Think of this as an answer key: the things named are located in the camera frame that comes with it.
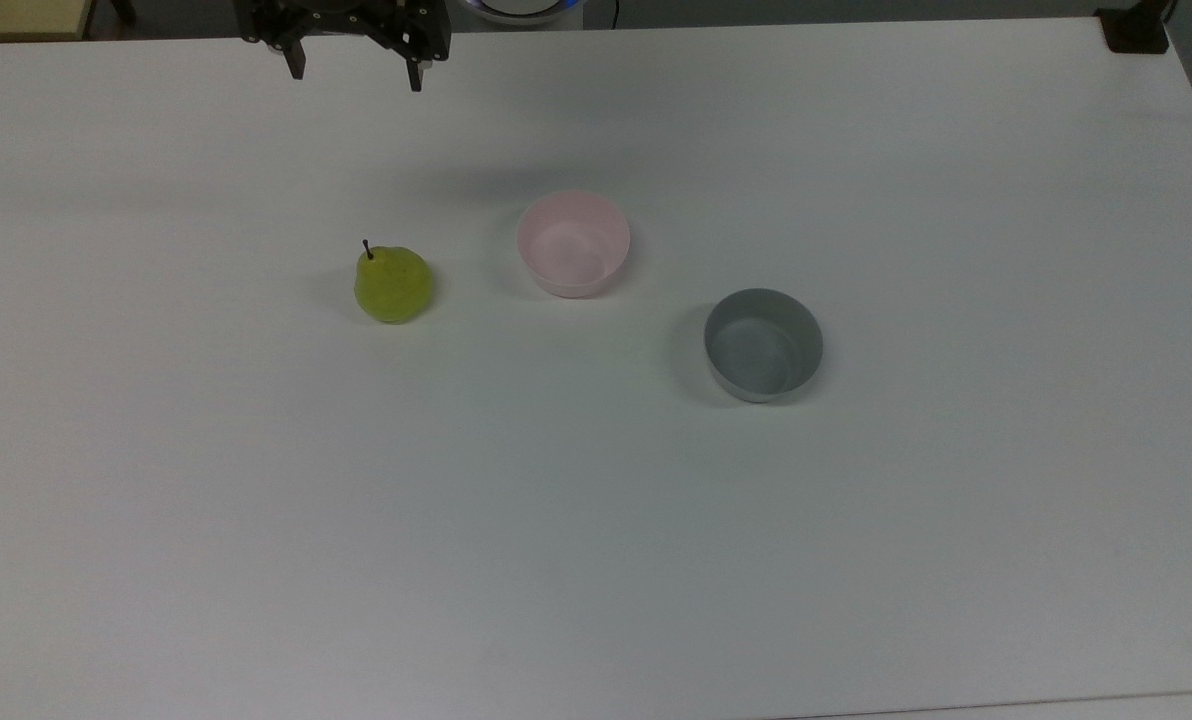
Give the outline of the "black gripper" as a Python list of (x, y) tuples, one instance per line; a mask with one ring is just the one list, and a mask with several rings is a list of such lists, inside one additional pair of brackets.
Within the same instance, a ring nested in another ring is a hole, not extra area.
[(241, 41), (283, 54), (291, 77), (305, 76), (304, 37), (352, 35), (406, 60), (410, 91), (420, 94), (428, 61), (451, 54), (451, 15), (443, 1), (235, 1)]

